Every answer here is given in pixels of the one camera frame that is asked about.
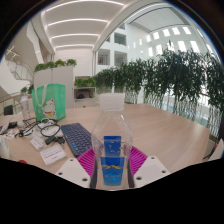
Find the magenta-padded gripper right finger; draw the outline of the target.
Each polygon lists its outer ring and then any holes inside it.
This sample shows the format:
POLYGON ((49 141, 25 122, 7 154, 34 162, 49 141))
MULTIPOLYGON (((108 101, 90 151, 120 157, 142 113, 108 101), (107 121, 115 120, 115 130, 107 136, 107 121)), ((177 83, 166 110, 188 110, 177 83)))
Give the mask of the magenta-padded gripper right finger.
POLYGON ((156 156, 147 156, 133 147, 129 158, 128 183, 130 188, 140 188, 159 180, 170 172, 156 156))

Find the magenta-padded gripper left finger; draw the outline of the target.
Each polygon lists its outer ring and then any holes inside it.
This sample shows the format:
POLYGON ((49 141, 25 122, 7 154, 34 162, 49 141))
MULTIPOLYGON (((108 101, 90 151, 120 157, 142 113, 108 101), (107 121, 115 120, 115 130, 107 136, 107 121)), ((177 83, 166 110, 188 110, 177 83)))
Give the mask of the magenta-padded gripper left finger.
POLYGON ((84 188, 95 189, 97 174, 95 173, 93 149, 89 149, 78 158, 69 158, 56 175, 84 188))

